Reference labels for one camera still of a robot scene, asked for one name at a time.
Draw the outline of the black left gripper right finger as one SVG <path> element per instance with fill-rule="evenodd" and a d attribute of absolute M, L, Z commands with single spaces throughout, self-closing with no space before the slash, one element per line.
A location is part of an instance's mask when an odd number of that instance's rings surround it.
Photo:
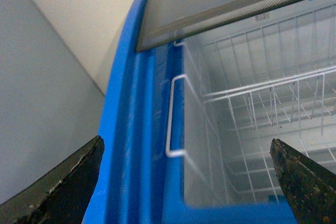
<path fill-rule="evenodd" d="M 270 154 L 297 223 L 335 223 L 335 174 L 280 139 Z"/>

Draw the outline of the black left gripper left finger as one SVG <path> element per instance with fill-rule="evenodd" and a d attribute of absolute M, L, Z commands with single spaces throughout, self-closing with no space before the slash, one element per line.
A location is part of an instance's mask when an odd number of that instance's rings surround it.
<path fill-rule="evenodd" d="M 1 204 L 1 223 L 82 223 L 95 190 L 104 141 L 95 136 Z"/>

